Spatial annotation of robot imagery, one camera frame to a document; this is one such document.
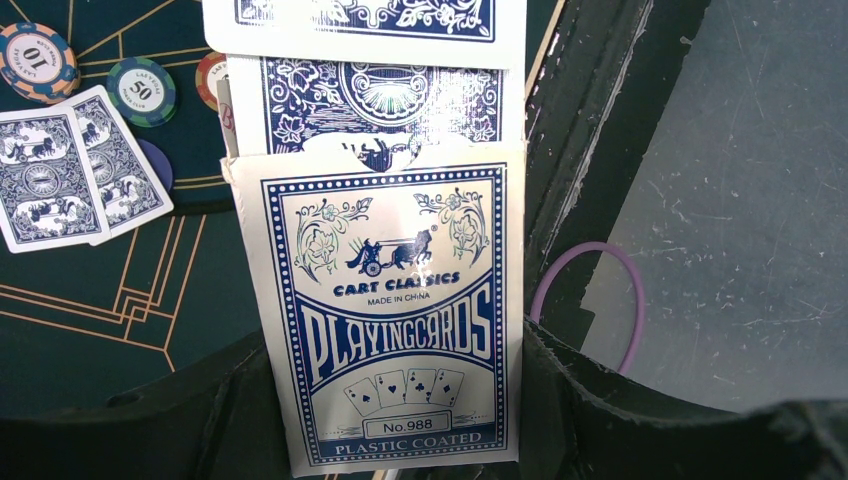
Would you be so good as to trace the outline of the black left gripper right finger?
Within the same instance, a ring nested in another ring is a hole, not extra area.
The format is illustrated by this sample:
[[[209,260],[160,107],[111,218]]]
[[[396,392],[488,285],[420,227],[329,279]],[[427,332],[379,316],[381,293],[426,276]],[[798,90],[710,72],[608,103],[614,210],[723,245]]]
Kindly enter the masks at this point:
[[[847,405],[732,413],[638,384],[533,322],[523,334],[525,479],[843,479]]]

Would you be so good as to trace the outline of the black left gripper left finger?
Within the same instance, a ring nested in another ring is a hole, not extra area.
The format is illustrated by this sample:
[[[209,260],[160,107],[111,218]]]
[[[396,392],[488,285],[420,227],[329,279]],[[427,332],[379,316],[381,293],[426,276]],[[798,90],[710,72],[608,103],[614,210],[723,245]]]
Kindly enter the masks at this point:
[[[112,397],[1,421],[4,479],[288,479],[261,332]]]

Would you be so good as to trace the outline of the blue backed playing card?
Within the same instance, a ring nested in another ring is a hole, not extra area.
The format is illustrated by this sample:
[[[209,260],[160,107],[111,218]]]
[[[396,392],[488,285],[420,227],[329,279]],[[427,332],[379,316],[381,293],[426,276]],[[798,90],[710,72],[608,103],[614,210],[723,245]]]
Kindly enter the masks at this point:
[[[104,208],[109,235],[98,246],[173,210],[163,183],[106,89],[97,85],[60,103],[73,110]]]
[[[109,237],[72,109],[1,114],[1,231],[12,253],[94,244]]]
[[[205,1],[216,51],[402,65],[520,69],[524,1]]]

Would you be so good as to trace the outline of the blue playing card deck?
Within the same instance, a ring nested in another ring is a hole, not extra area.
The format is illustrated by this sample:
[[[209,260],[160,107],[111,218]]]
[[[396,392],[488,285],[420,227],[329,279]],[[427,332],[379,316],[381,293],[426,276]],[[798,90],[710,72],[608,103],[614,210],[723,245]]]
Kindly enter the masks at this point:
[[[291,472],[519,454],[524,147],[498,70],[232,56],[225,160]]]

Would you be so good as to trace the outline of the green blue poker chip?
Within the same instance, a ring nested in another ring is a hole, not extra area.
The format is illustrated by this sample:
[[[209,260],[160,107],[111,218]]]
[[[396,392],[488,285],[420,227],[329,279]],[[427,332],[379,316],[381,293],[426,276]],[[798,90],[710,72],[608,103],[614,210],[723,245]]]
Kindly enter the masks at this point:
[[[129,57],[116,63],[107,76],[107,92],[118,112],[136,126],[164,125],[176,112],[173,78],[146,57]]]

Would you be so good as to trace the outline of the orange poker chip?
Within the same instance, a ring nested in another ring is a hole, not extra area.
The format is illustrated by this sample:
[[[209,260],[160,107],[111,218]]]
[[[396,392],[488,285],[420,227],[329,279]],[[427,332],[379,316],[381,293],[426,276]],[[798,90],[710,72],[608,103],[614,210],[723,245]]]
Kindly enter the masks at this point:
[[[203,103],[214,111],[218,111],[217,82],[226,80],[227,58],[220,52],[210,52],[197,65],[195,71],[196,92]]]

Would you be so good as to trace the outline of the purple small blind button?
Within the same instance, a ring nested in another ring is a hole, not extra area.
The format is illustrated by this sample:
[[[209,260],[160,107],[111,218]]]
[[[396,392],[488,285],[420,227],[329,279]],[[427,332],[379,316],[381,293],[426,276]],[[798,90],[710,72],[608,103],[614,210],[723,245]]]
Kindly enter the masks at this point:
[[[147,140],[138,139],[137,143],[165,189],[171,191],[174,185],[174,173],[168,157],[160,148]]]

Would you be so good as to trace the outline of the round blue poker mat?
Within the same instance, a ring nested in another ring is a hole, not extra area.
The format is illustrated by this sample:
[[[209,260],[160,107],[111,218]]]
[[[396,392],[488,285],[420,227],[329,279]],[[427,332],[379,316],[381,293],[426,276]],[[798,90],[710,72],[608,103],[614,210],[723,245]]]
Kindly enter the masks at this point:
[[[225,154],[219,118],[195,86],[197,65],[211,51],[200,2],[2,2],[2,26],[23,21],[48,26],[69,43],[79,62],[82,90],[104,85],[113,65],[123,58],[140,56],[163,66],[177,88],[175,115],[159,127],[134,127],[134,135],[157,146],[168,158],[174,174],[170,196],[175,213],[232,209],[219,167]]]

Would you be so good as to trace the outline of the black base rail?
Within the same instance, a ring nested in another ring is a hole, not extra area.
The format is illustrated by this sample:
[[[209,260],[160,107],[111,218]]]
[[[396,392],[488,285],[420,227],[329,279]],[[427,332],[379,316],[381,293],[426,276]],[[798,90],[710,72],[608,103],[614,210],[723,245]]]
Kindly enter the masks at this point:
[[[553,15],[526,102],[526,301],[567,249],[610,236],[707,7],[568,1]]]

